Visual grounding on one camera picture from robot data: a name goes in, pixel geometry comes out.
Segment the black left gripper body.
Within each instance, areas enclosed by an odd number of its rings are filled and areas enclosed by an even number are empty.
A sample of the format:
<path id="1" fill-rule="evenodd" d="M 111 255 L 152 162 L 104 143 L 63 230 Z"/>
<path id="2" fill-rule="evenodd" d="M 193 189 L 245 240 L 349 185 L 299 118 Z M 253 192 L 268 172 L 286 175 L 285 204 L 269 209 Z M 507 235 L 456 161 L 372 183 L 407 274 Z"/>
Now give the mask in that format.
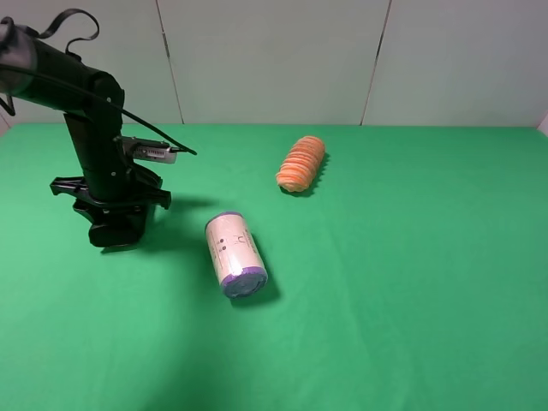
<path id="1" fill-rule="evenodd" d="M 131 215 L 148 206 L 170 207 L 171 194 L 162 189 L 162 179 L 137 164 L 88 164 L 83 175 L 57 177 L 50 184 L 55 195 L 74 198 L 73 208 L 85 217 Z"/>

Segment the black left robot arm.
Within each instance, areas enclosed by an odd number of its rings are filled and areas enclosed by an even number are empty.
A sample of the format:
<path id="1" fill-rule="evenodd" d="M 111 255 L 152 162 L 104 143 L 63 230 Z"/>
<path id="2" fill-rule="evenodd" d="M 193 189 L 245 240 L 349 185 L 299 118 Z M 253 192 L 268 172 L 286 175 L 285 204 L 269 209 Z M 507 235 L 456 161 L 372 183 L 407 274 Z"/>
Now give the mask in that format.
<path id="1" fill-rule="evenodd" d="M 91 227 L 95 247 L 139 242 L 155 206 L 170 207 L 162 178 L 137 159 L 172 163 L 177 148 L 166 142 L 122 136 L 125 92 L 115 78 L 39 39 L 10 17 L 1 20 L 1 106 L 15 113 L 20 98 L 63 113 L 81 176 L 58 177 L 55 195 L 74 198 L 73 209 Z"/>

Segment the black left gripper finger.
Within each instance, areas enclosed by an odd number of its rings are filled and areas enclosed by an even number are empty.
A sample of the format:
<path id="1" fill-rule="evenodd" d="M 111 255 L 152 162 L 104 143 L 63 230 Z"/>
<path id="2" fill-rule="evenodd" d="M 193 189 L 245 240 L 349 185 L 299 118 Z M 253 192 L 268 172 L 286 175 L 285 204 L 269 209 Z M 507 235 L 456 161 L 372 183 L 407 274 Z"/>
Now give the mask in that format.
<path id="1" fill-rule="evenodd" d="M 88 237 L 95 247 L 110 247 L 110 223 L 101 208 L 76 200 L 73 210 L 84 217 L 90 224 Z"/>
<path id="2" fill-rule="evenodd" d="M 138 205 L 109 212 L 100 229 L 100 246 L 126 247 L 138 243 L 152 221 L 154 211 L 154 205 Z"/>

